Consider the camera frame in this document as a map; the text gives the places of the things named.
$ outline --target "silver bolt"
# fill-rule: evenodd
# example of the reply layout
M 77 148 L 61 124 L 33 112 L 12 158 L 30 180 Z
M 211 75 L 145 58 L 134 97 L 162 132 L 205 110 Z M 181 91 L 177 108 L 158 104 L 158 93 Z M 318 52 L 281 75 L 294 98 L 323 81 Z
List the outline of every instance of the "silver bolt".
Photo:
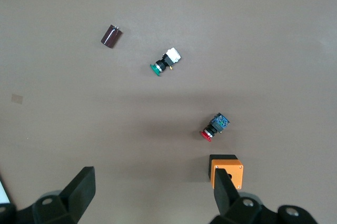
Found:
M 246 206 L 246 207 L 252 207 L 254 205 L 253 201 L 251 201 L 250 199 L 244 199 L 243 200 L 243 204 Z
M 50 204 L 51 202 L 53 202 L 53 199 L 47 198 L 47 199 L 45 199 L 44 201 L 42 201 L 42 204 L 43 204 L 43 205 L 48 205 L 48 204 Z
M 300 215 L 299 212 L 297 212 L 297 210 L 292 208 L 292 207 L 287 207 L 285 209 L 285 211 L 288 215 L 291 215 L 291 216 L 299 216 Z

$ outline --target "screw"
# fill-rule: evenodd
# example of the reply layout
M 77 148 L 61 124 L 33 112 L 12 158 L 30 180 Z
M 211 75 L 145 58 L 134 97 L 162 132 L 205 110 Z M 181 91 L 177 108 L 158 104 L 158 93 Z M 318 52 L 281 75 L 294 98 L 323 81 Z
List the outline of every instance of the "screw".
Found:
M 246 207 L 252 207 L 254 205 L 253 201 L 251 201 L 250 199 L 244 199 L 243 200 L 243 204 L 246 206 Z
M 47 199 L 45 199 L 45 200 L 42 201 L 42 204 L 43 204 L 43 205 L 48 205 L 48 204 L 50 204 L 51 202 L 53 202 L 53 199 L 47 198 Z
M 287 213 L 288 215 L 291 215 L 291 216 L 298 216 L 298 215 L 300 215 L 299 212 L 297 212 L 297 210 L 294 209 L 294 208 L 292 208 L 292 207 L 287 207 L 287 208 L 285 209 L 285 211 L 286 211 L 286 213 Z

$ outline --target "orange panel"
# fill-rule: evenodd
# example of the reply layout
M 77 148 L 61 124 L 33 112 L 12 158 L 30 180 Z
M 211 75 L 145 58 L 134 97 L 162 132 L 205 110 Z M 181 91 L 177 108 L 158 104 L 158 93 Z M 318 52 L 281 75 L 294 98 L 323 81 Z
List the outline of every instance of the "orange panel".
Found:
M 213 159 L 211 167 L 211 184 L 214 188 L 215 169 L 225 169 L 232 176 L 232 183 L 237 190 L 242 188 L 243 164 L 238 159 Z

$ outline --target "dark brown cylindrical capacitor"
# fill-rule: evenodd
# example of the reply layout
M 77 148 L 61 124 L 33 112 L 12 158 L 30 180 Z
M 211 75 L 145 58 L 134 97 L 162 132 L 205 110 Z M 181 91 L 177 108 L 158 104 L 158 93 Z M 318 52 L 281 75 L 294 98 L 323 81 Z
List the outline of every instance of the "dark brown cylindrical capacitor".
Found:
M 104 44 L 105 46 L 112 48 L 116 44 L 118 38 L 122 35 L 123 33 L 118 29 L 118 27 L 115 27 L 113 25 L 110 25 L 108 28 L 107 32 L 103 36 L 101 43 Z

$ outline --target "beige tape patch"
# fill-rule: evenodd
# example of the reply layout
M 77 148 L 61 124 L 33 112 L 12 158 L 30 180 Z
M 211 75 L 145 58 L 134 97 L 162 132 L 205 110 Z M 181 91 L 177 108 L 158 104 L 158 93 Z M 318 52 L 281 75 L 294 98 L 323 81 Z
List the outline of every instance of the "beige tape patch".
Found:
M 11 101 L 14 103 L 22 104 L 23 96 L 12 94 Z

